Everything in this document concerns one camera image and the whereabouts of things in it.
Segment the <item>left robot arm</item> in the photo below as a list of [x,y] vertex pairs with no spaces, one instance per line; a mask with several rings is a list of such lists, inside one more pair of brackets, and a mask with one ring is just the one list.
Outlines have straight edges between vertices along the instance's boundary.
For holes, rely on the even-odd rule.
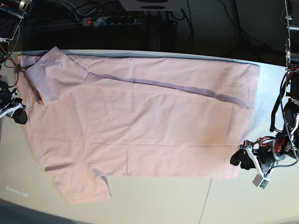
[[286,73],[278,98],[271,112],[270,132],[255,142],[244,141],[230,159],[230,164],[242,169],[256,169],[262,178],[268,178],[286,157],[299,162],[299,2],[285,1],[287,26]]

